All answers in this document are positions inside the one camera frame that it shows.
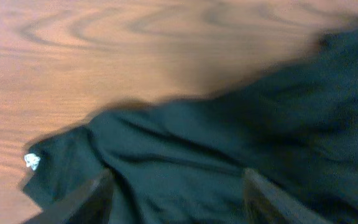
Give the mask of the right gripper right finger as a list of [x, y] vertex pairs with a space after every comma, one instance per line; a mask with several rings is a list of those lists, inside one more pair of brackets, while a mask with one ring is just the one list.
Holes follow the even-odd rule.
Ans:
[[244, 208], [251, 224], [331, 224], [256, 170], [244, 170]]

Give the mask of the black Sydro t-shirt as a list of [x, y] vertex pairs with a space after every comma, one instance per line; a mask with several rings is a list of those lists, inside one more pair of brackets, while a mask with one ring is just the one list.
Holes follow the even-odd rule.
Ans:
[[358, 223], [358, 27], [310, 59], [207, 100], [114, 108], [29, 148], [40, 207], [103, 169], [111, 223], [243, 223], [246, 168], [334, 223]]

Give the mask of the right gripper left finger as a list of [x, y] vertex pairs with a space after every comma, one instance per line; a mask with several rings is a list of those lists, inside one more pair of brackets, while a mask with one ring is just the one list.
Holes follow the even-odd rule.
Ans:
[[24, 224], [108, 224], [114, 176], [105, 169]]

